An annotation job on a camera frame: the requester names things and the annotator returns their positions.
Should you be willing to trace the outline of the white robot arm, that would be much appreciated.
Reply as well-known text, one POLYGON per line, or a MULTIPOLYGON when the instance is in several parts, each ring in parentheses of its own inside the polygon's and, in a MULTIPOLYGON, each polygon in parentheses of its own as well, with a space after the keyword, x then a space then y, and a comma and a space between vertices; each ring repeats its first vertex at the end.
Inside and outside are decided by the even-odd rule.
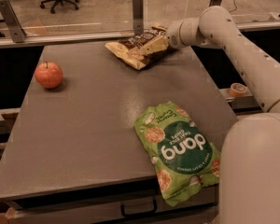
POLYGON ((222 49, 252 97, 225 105, 190 60, 167 60, 140 74, 145 105, 176 98, 193 105, 205 129, 229 127, 221 147, 218 205, 175 212, 165 224, 280 224, 280 63, 243 36, 230 13, 218 6, 174 23, 169 42, 176 49, 222 49))

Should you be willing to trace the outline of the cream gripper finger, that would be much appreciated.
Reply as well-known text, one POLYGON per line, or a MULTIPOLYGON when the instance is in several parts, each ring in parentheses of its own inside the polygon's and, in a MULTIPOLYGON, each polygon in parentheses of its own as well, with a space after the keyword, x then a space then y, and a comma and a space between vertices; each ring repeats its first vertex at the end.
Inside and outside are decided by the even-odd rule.
POLYGON ((167 50, 168 47, 169 43, 167 38, 160 35, 148 41, 142 48, 140 48, 140 53, 143 56, 148 56, 153 53, 167 50))

